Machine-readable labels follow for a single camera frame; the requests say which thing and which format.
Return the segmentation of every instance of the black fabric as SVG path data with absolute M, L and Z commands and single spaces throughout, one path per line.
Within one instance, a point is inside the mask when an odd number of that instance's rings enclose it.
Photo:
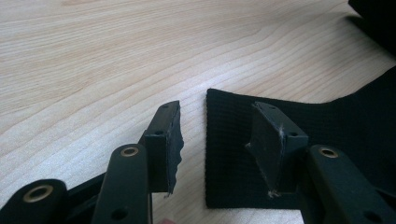
M 310 137 L 309 145 L 343 150 L 382 193 L 396 195 L 396 67 L 359 91 L 325 104 L 303 104 L 207 91 L 205 158 L 209 208 L 297 208 L 294 195 L 271 199 L 254 158 L 245 149 L 251 105 L 281 109 Z

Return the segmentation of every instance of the screw hole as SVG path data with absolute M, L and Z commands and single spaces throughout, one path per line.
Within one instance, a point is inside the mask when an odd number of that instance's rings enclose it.
M 320 152 L 320 154 L 322 154 L 323 156 L 328 157 L 328 158 L 337 158 L 338 157 L 338 154 L 335 151 L 328 149 L 328 148 L 321 148 L 319 150 L 319 152 Z
M 121 156 L 123 157 L 132 157 L 139 152 L 137 147 L 127 147 L 121 151 Z
M 35 203 L 47 198 L 52 192 L 53 186 L 41 185 L 29 190 L 25 195 L 23 195 L 23 200 L 26 203 Z
M 364 211 L 364 216 L 374 223 L 382 223 L 382 218 L 372 211 Z
M 128 208 L 124 207 L 124 208 L 119 208 L 116 209 L 112 214 L 111 214 L 111 218 L 113 220 L 123 220 L 128 216 Z

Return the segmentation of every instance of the round joint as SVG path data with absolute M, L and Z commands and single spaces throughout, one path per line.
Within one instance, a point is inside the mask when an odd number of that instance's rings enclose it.
M 136 155 L 139 152 L 139 149 L 137 147 L 126 147 L 121 151 L 121 156 L 123 157 L 132 157 Z
M 25 193 L 25 195 L 23 195 L 23 201 L 26 203 L 35 203 L 47 198 L 52 192 L 53 186 L 40 185 Z
M 328 158 L 337 158 L 338 157 L 338 153 L 332 149 L 329 148 L 325 148 L 322 147 L 319 149 L 320 154 L 322 154 L 322 156 L 328 157 Z

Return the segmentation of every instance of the light wood tabletop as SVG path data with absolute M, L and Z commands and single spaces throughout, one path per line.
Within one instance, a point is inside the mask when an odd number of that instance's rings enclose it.
M 323 103 L 395 58 L 345 0 L 0 1 L 0 206 L 22 186 L 106 170 L 159 105 L 179 100 L 185 146 L 154 223 L 303 223 L 299 211 L 205 207 L 209 88 Z

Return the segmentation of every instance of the table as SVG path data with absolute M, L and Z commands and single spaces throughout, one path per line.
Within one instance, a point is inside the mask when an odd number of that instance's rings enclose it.
M 175 194 L 154 223 L 303 223 L 299 211 L 205 207 L 205 92 L 323 103 L 395 59 L 341 0 L 0 2 L 0 206 L 40 178 L 74 186 L 179 100 Z

